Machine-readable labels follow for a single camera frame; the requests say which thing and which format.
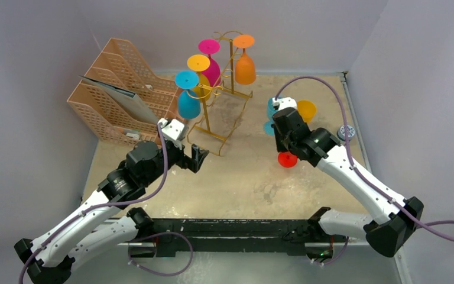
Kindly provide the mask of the orange wine glass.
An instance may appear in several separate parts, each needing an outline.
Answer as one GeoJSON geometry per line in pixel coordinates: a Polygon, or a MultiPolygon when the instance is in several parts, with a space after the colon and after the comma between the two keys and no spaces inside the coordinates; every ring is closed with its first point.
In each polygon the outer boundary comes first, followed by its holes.
{"type": "Polygon", "coordinates": [[[234,75],[235,81],[240,85],[250,85],[256,80],[255,63],[247,54],[247,49],[255,43],[255,38],[248,34],[241,34],[234,38],[233,45],[242,50],[236,62],[234,75]]]}

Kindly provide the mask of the red wine glass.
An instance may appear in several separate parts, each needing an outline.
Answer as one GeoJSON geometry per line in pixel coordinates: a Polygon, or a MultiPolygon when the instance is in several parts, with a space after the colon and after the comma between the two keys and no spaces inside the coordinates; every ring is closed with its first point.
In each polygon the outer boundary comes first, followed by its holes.
{"type": "Polygon", "coordinates": [[[289,151],[279,153],[277,160],[279,165],[285,168],[294,167],[298,162],[298,158],[289,151]]]}

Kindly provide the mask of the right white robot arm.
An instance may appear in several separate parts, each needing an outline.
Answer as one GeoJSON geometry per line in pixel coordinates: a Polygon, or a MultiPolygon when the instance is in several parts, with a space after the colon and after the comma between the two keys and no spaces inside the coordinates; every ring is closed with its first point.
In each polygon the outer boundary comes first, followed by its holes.
{"type": "Polygon", "coordinates": [[[310,219],[312,239],[342,235],[366,240],[379,254],[394,257],[416,231],[409,216],[421,218],[424,204],[415,196],[405,198],[383,184],[354,159],[346,147],[324,128],[311,130],[294,108],[273,115],[277,151],[289,152],[299,160],[332,177],[367,210],[366,215],[321,208],[310,219]]]}

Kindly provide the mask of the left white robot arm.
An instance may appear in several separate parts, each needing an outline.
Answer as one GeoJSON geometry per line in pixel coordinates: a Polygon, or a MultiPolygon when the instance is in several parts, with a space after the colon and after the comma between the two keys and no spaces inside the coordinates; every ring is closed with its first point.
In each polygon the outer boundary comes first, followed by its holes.
{"type": "Polygon", "coordinates": [[[197,173],[209,151],[191,146],[188,156],[181,144],[163,140],[141,141],[118,167],[61,223],[35,238],[23,238],[15,252],[23,262],[18,277],[32,283],[64,283],[85,262],[110,246],[127,241],[157,241],[171,232],[156,232],[154,221],[142,208],[132,208],[108,228],[97,227],[129,205],[146,201],[163,188],[172,166],[197,173]]]}

